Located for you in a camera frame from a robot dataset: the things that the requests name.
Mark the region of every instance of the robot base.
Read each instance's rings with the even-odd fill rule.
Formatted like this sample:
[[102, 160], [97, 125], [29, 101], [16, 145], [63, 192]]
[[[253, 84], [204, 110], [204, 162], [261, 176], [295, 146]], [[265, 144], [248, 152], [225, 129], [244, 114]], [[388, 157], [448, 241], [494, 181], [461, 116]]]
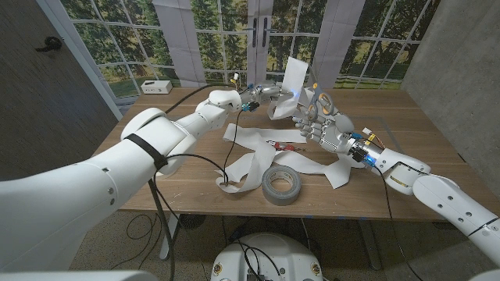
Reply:
[[[286, 281], [322, 281], [320, 263], [314, 254], [296, 240], [275, 233], [253, 233], [240, 239], [243, 244], [256, 247], [269, 255], [281, 273], [281, 279], [270, 260], [259, 251], [255, 251], [259, 259], [262, 280]], [[250, 265], [257, 272], [257, 259], [251, 250], [247, 251]], [[257, 281], [245, 262], [240, 244], [227, 246], [217, 256], [212, 267], [212, 281]]]

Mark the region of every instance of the white box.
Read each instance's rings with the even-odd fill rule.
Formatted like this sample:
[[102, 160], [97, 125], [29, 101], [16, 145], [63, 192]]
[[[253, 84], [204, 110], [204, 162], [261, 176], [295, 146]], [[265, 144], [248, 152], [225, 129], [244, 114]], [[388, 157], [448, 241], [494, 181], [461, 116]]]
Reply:
[[172, 90], [170, 80], [146, 80], [141, 85], [145, 94], [168, 94]]

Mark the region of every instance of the silver duct tape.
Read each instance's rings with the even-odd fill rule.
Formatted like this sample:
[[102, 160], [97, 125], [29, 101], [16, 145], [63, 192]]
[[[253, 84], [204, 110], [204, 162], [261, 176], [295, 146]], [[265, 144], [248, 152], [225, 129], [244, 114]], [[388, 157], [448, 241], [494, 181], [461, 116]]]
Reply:
[[[286, 180], [291, 185], [290, 190], [278, 191], [271, 183], [274, 180]], [[285, 165], [269, 167], [262, 176], [262, 192], [267, 201], [274, 205], [286, 206], [293, 203], [300, 193], [302, 181], [298, 173]]]

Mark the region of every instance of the dark gray wall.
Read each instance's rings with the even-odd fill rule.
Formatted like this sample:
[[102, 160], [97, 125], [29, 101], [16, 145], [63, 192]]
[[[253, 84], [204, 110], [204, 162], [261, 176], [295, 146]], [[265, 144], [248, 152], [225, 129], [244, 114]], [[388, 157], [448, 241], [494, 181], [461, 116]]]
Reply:
[[0, 1], [0, 180], [89, 158], [118, 122], [35, 1]]
[[441, 1], [402, 89], [500, 197], [500, 1]]

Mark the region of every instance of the scissors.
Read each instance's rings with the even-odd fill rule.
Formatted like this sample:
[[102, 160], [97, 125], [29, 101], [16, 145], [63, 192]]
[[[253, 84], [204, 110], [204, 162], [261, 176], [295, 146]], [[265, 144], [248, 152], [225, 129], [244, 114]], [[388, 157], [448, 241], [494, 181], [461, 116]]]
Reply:
[[317, 80], [312, 69], [310, 69], [310, 73], [312, 76], [312, 80], [315, 82], [312, 85], [312, 88], [314, 89], [314, 95], [312, 96], [311, 102], [309, 103], [309, 114], [307, 115], [307, 118], [310, 121], [313, 121], [318, 118], [318, 102], [320, 103], [323, 114], [326, 116], [333, 115], [335, 113], [335, 107], [334, 100], [331, 98], [331, 96], [325, 93], [323, 89], [321, 89], [321, 86], [316, 82]]

